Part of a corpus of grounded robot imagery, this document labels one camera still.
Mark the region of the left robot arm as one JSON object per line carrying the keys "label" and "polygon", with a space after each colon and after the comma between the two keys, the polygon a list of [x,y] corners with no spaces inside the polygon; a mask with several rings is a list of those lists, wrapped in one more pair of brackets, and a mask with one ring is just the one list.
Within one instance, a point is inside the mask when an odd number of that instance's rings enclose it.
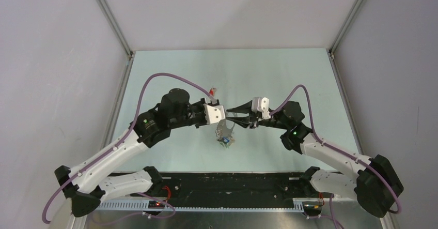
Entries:
{"label": "left robot arm", "polygon": [[119,176],[112,175],[112,172],[170,137],[173,129],[189,126],[199,128],[218,123],[224,118],[224,108],[219,102],[207,103],[202,98],[191,104],[186,90],[170,90],[155,107],[139,114],[121,138],[75,167],[62,165],[55,170],[65,198],[71,200],[72,214],[77,218],[83,217],[107,200],[134,193],[151,196],[161,194],[163,178],[154,166]]}

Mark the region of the large metal keyring plate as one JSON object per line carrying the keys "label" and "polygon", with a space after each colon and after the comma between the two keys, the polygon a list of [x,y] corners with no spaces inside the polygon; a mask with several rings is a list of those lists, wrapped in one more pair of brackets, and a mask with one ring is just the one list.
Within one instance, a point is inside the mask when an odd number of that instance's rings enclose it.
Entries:
{"label": "large metal keyring plate", "polygon": [[233,133],[236,124],[232,123],[231,127],[228,127],[227,122],[228,120],[224,119],[217,124],[215,130],[216,140],[221,144],[224,143],[222,138],[226,137],[230,139],[230,142],[228,144],[232,145],[235,142],[235,139],[233,138]]}

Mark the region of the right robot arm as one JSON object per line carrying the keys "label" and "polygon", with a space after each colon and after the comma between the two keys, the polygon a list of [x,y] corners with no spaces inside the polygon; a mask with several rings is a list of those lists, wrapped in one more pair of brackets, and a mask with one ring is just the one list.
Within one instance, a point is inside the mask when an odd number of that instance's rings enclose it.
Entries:
{"label": "right robot arm", "polygon": [[244,105],[228,109],[240,116],[227,120],[254,129],[259,126],[284,129],[280,136],[285,149],[306,155],[333,167],[331,173],[319,167],[310,167],[300,178],[300,190],[312,197],[316,193],[332,193],[356,200],[369,214],[382,218],[395,213],[404,187],[391,162],[382,155],[369,157],[335,146],[317,137],[302,120],[305,115],[298,102],[288,101],[278,112],[269,109],[266,98],[255,98]]}

